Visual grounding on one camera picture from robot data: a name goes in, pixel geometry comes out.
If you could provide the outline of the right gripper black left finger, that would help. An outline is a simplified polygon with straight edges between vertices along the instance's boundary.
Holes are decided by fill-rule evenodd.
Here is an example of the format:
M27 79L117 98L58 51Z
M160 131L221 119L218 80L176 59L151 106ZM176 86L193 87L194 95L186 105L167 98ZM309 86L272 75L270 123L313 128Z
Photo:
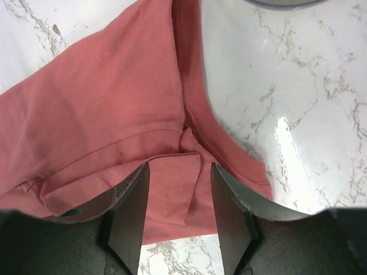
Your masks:
M150 169L59 217L1 212L2 274L137 274Z

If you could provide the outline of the salmon red t shirt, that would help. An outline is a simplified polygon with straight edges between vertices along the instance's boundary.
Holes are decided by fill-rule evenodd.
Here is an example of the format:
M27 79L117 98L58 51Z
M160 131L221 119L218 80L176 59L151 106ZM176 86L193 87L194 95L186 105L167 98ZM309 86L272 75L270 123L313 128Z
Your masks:
M216 162L266 198L265 166L212 114L198 1L137 1L1 96L1 208L59 216L150 166L143 244L217 231Z

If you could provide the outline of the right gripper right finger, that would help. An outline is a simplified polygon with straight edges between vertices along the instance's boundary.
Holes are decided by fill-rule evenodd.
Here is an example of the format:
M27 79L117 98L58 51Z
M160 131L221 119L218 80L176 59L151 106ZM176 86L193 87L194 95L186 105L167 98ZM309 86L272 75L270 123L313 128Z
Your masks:
M308 215L279 205L212 164L225 274L365 274L366 208Z

